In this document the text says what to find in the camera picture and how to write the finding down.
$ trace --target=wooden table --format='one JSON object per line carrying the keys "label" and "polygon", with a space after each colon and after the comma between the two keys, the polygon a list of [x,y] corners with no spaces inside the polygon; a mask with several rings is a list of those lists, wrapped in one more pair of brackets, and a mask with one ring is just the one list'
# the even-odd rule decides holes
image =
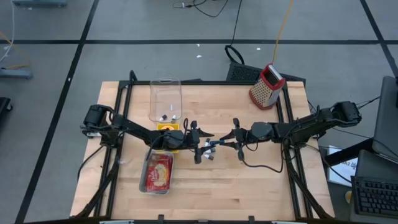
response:
{"label": "wooden table", "polygon": [[[294,117],[308,115],[303,83],[288,82],[288,87]],[[239,118],[241,127],[246,129],[255,121],[278,122],[276,107],[260,110],[250,100],[249,89],[250,86],[245,85],[183,85],[183,117],[190,122],[197,120],[198,127],[215,134],[213,139],[231,131],[233,118]],[[118,82],[103,82],[98,103],[114,106],[117,90]],[[281,101],[287,121],[283,97]],[[128,119],[155,129],[148,118],[149,103],[149,85],[133,86]],[[99,138],[88,140],[85,157],[98,148],[99,142]],[[308,143],[318,146],[312,139]],[[234,149],[224,146],[217,146],[213,161],[203,157],[199,165],[194,164],[192,152],[180,151],[175,156],[170,193],[164,196],[143,194],[138,185],[148,148],[140,139],[125,135],[112,219],[156,220],[159,214],[164,214],[166,220],[247,220],[250,215],[256,220],[295,219],[287,172],[277,174],[269,169],[246,167],[238,161]],[[279,144],[266,142],[259,144],[256,152],[244,151],[249,164],[280,167]],[[104,152],[82,169],[71,215],[81,211],[97,190]],[[319,152],[309,147],[301,152],[308,189],[325,211],[334,216]],[[297,194],[304,217],[303,198],[298,187]],[[107,201],[106,192],[101,214],[104,214]]]}

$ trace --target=yellow block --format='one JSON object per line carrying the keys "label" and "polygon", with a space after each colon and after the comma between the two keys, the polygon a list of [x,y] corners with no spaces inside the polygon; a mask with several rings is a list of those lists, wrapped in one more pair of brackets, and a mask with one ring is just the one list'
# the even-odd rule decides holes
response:
{"label": "yellow block", "polygon": [[[169,129],[169,130],[179,130],[180,129],[180,125],[179,124],[172,124],[172,123],[165,123],[165,124],[157,124],[156,130],[165,130],[165,129]],[[173,151],[169,151],[172,153],[178,153],[178,150],[173,150]]]}

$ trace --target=keyboard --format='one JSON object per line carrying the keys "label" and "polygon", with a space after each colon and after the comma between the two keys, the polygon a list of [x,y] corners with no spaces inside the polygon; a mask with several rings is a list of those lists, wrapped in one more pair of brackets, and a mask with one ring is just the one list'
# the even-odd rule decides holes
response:
{"label": "keyboard", "polygon": [[351,176],[355,212],[398,219],[398,181]]}

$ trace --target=concrete floor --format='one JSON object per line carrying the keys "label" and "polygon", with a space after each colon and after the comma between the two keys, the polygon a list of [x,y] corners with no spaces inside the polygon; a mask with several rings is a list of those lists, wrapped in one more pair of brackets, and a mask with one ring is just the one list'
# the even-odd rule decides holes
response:
{"label": "concrete floor", "polygon": [[[100,0],[88,40],[230,39],[238,10],[231,0],[217,18],[194,8],[173,9],[171,0]],[[386,40],[398,39],[394,0],[367,0]],[[93,1],[69,0],[62,9],[16,8],[17,40],[79,40]],[[208,1],[203,10],[216,13],[224,1]],[[244,1],[237,39],[275,39],[289,4],[283,1]],[[11,7],[0,2],[0,31],[11,36]],[[282,39],[377,40],[360,1],[295,1]],[[83,160],[86,138],[79,125],[89,105],[96,103],[101,82],[125,80],[133,69],[139,80],[173,76],[182,80],[225,80],[229,61],[225,44],[86,44],[83,47],[49,153],[25,221],[67,218]],[[273,44],[235,44],[248,65],[263,67],[272,59]],[[32,176],[77,44],[20,44],[32,61],[31,80],[0,79],[0,96],[10,97],[14,111],[0,132],[0,223],[15,221]],[[388,45],[393,57],[398,46]],[[23,62],[12,50],[1,64]],[[379,95],[381,80],[393,76],[379,44],[282,44],[275,66],[282,73],[307,79],[314,105],[336,101],[360,102]],[[363,121],[348,131],[373,135],[377,104],[361,110]],[[361,138],[329,131],[321,145],[350,146]],[[330,184],[336,216],[347,219],[346,187]]]}

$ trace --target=snack package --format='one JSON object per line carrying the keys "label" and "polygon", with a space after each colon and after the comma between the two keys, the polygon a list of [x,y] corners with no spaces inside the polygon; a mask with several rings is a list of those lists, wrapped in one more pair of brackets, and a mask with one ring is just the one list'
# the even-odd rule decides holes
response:
{"label": "snack package", "polygon": [[147,166],[147,192],[168,190],[173,159],[168,155],[152,154]]}

